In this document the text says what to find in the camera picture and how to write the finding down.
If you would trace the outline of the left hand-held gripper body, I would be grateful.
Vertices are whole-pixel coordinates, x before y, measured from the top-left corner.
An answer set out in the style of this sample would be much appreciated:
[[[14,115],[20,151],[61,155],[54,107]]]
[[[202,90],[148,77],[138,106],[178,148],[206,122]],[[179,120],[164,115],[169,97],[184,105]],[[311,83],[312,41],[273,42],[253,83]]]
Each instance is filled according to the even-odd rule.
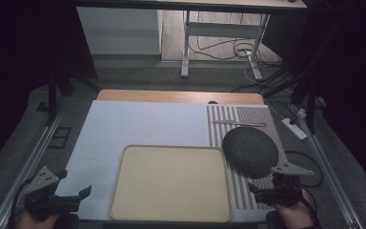
[[[78,196],[60,197],[55,194],[59,179],[47,167],[43,167],[26,189],[25,209],[35,218],[44,221],[49,216],[77,212],[81,200]]]

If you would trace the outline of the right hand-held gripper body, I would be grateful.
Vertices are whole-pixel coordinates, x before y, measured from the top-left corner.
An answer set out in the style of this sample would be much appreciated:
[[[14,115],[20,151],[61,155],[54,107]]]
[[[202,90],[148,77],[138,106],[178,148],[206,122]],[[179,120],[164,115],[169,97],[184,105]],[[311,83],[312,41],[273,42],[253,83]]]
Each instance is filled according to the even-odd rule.
[[[313,171],[307,170],[290,162],[279,162],[271,169],[273,174],[282,174],[286,177],[285,186],[274,186],[269,189],[259,189],[259,194],[254,195],[255,201],[268,205],[293,206],[303,199],[300,177],[312,176]]]

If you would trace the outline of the person's right hand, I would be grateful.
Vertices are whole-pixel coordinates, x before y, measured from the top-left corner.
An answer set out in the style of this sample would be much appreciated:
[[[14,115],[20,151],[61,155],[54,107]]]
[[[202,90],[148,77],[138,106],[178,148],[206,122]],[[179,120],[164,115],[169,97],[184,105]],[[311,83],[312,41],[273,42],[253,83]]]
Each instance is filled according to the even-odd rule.
[[[313,207],[313,199],[310,194],[303,189],[303,200],[297,204],[287,207],[285,205],[274,205],[275,211],[269,215],[269,220],[274,229],[318,229],[320,223],[317,217],[304,204],[305,201]]]

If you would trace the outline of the person's left hand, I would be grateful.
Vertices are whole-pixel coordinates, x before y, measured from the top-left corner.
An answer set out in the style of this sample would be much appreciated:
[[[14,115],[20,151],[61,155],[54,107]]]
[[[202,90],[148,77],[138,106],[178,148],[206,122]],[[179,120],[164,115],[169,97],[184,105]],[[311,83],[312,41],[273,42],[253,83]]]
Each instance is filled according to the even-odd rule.
[[[46,220],[36,219],[29,212],[24,211],[15,222],[15,229],[53,229],[59,216],[49,216]]]

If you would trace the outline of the dark grey round plate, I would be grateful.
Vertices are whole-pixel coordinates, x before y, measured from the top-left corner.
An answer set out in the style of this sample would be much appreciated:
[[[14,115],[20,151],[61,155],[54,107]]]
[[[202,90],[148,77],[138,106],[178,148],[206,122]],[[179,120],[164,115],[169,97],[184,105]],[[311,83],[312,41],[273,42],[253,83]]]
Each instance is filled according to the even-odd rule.
[[[250,178],[265,177],[278,162],[274,141],[256,128],[233,128],[225,134],[222,150],[235,169]]]

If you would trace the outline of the white power strip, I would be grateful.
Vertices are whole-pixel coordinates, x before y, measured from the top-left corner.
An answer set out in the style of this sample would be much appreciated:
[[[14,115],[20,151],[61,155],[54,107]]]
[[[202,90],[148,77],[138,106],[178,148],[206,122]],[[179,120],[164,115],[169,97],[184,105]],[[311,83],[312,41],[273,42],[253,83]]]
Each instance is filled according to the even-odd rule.
[[[298,140],[302,141],[308,137],[290,118],[284,118],[281,122]]]

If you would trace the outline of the striped placemat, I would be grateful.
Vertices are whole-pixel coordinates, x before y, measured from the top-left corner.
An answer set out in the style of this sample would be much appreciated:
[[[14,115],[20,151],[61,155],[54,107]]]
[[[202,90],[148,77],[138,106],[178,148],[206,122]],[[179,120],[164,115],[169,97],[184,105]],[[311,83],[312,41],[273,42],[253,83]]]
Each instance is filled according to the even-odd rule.
[[[233,124],[217,124],[217,120],[232,120],[246,123],[265,123],[265,127],[258,130],[268,135],[278,150],[278,161],[286,161],[279,135],[277,133],[272,114],[267,105],[234,106],[234,105],[208,105],[206,109],[207,124],[209,130],[209,142],[211,146],[222,147],[222,140],[226,133],[235,128]],[[232,203],[235,210],[272,210],[272,207],[257,203],[254,194],[249,190],[248,183],[260,189],[273,187],[272,176],[267,175],[258,179],[251,179],[237,170],[231,162],[227,162],[228,180]]]

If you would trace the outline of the beige rectangular tray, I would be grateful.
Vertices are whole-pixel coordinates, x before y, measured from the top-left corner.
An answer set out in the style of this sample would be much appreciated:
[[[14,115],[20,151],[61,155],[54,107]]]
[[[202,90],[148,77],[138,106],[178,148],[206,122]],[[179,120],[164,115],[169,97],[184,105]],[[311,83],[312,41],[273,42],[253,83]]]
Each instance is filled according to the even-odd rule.
[[[126,147],[109,213],[118,220],[229,221],[233,210],[222,151],[215,147]]]

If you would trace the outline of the white board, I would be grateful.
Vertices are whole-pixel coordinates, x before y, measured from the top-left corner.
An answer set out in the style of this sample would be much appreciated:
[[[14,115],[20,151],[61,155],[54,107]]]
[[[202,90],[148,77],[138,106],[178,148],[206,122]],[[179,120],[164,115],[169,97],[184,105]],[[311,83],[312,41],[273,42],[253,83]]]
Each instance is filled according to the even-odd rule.
[[[121,221],[113,219],[109,210],[125,148],[130,145],[214,147],[209,142],[208,105],[211,104],[94,101],[58,194],[91,186],[91,195],[80,205],[79,217]],[[231,192],[230,197],[233,214],[227,222],[264,219],[268,210],[235,210]]]

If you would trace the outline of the black stand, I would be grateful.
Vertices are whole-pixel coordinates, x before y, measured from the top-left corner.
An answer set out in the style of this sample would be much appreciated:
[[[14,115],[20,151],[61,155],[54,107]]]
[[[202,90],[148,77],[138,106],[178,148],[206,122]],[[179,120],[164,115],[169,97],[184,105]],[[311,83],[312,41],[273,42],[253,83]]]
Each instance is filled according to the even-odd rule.
[[[71,79],[74,78],[82,84],[99,93],[102,88],[91,82],[97,74],[93,64],[92,55],[88,48],[67,51],[60,49],[53,53],[51,73],[48,78],[49,87],[49,113],[47,125],[50,126],[58,115],[57,90],[64,96],[71,96],[74,92]]]
[[[307,20],[306,31],[314,31],[315,38],[302,55],[301,72],[289,81],[262,94],[264,98],[268,98],[296,84],[290,100],[292,104],[300,104],[304,98],[307,98],[306,124],[312,134],[315,133],[315,97],[317,95],[316,83],[319,64],[336,35],[338,25],[339,22],[335,16],[310,15]]]

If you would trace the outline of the wooden table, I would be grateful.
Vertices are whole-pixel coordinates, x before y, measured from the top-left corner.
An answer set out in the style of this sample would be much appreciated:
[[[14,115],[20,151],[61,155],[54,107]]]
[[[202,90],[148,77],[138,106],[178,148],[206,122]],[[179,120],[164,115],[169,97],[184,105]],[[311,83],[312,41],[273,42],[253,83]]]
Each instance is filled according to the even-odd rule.
[[[101,90],[100,101],[170,102],[196,104],[263,105],[260,94],[236,94],[215,92],[173,92],[142,90]]]

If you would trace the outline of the white cabinet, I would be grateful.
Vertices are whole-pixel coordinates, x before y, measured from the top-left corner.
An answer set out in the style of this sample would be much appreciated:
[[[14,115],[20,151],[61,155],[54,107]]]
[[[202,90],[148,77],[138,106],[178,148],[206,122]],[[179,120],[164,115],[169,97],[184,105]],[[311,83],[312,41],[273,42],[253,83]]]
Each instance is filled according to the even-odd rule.
[[[162,11],[78,7],[92,54],[161,54]]]

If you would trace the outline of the aluminium rail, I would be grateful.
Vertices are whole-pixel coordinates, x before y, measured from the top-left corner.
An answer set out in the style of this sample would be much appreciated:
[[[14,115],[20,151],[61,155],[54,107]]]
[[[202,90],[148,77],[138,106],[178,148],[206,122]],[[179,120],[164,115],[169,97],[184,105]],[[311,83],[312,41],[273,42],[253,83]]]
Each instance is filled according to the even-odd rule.
[[[12,182],[8,193],[0,205],[0,229],[7,228],[15,194],[23,181],[31,177],[37,168],[38,163],[48,148],[51,138],[57,129],[57,126],[60,123],[66,108],[68,107],[68,104],[69,101],[67,99],[62,100],[57,104],[57,114],[54,116],[51,124],[44,129],[44,132],[39,137],[37,144],[33,147],[29,157],[23,164],[20,172],[17,174],[17,177]]]
[[[315,158],[321,165],[323,175],[326,178],[326,182],[331,189],[338,208],[342,216],[344,217],[349,229],[363,229],[363,225],[359,216],[356,213],[356,209],[354,208],[352,202],[350,201],[342,185],[340,184],[339,179],[337,178],[335,171],[333,170],[328,158],[326,157],[320,142],[318,141],[316,135],[308,127],[306,123],[306,115],[299,114],[301,108],[298,108],[296,105],[292,105],[291,108],[297,116],[297,120],[299,122],[299,125],[301,126],[301,129],[308,136],[308,142],[310,144],[310,147],[315,154]]]

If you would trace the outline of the white desk frame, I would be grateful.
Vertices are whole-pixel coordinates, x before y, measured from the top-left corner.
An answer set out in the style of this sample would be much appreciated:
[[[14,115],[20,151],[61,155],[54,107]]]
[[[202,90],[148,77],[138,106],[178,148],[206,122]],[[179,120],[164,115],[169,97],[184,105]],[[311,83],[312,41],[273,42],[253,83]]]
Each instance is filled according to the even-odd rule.
[[[189,70],[189,40],[192,36],[248,38],[253,39],[254,47],[245,53],[254,77],[262,78],[256,61],[256,54],[262,41],[267,21],[272,14],[305,12],[306,4],[302,0],[70,0],[78,7],[133,9],[133,10],[173,10],[183,15],[183,41],[181,76],[187,77]],[[261,22],[257,25],[228,24],[213,22],[194,22],[193,11],[257,13]]]

